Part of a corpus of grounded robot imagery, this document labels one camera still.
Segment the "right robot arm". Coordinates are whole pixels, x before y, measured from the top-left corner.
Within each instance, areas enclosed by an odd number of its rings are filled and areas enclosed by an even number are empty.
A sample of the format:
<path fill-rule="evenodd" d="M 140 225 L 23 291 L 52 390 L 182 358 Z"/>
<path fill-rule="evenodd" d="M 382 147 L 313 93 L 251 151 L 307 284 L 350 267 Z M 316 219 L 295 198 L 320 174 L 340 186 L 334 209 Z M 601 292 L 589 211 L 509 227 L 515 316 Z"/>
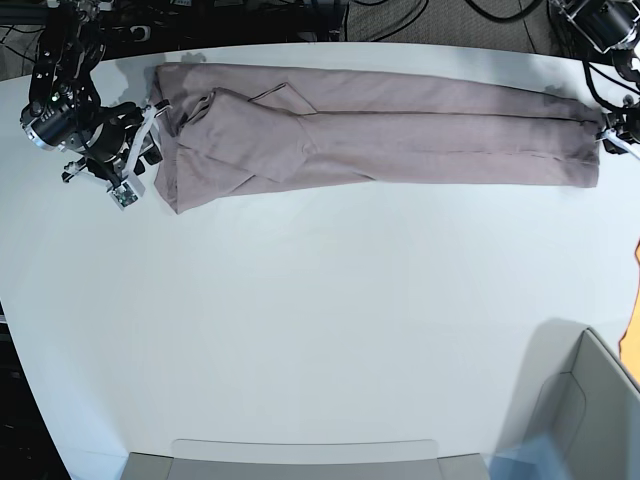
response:
<path fill-rule="evenodd" d="M 39 41 L 20 124 L 45 150 L 72 150 L 104 163 L 124 160 L 144 125 L 131 102 L 102 105 L 91 72 L 106 53 L 101 1 L 57 1 Z"/>

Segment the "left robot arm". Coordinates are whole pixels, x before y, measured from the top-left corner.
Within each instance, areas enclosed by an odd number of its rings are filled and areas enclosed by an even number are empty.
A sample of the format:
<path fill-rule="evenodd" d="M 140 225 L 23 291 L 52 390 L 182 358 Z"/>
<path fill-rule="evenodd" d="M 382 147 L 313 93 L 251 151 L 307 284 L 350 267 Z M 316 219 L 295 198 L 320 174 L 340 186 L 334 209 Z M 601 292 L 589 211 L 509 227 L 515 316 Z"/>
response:
<path fill-rule="evenodd" d="M 610 58 L 625 81 L 639 83 L 639 3 L 637 1 L 555 1 L 564 20 L 600 55 Z M 639 102 L 615 105 L 597 91 L 592 74 L 596 68 L 582 61 L 587 88 L 604 109 L 604 127 L 597 135 L 610 154 L 639 156 Z"/>

